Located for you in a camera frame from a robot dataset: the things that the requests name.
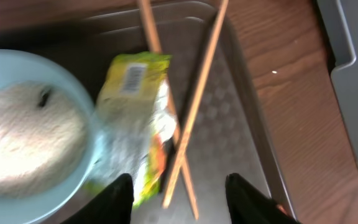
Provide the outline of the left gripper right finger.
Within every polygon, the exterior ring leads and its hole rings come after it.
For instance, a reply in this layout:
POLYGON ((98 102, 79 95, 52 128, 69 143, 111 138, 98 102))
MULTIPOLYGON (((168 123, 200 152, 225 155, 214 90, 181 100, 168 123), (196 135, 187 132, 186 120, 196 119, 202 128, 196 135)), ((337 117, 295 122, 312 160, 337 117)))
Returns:
POLYGON ((226 176, 225 189, 232 224, 300 224, 238 173, 226 176))

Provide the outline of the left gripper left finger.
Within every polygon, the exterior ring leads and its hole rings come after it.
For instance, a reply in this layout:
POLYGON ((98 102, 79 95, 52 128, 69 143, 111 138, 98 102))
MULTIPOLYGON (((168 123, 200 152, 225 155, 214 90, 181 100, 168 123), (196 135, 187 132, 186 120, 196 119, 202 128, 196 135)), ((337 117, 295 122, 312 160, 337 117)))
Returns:
POLYGON ((62 224, 130 224, 133 202, 132 177, 122 174, 62 224))

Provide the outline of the light blue rice bowl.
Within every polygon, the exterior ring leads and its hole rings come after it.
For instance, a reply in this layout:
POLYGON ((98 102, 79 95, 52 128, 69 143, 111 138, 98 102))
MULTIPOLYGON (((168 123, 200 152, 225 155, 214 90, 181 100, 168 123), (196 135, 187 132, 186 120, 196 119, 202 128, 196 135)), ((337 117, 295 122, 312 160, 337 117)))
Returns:
POLYGON ((0 49, 0 223, 40 223, 83 185, 100 149, 92 99, 61 65, 0 49))

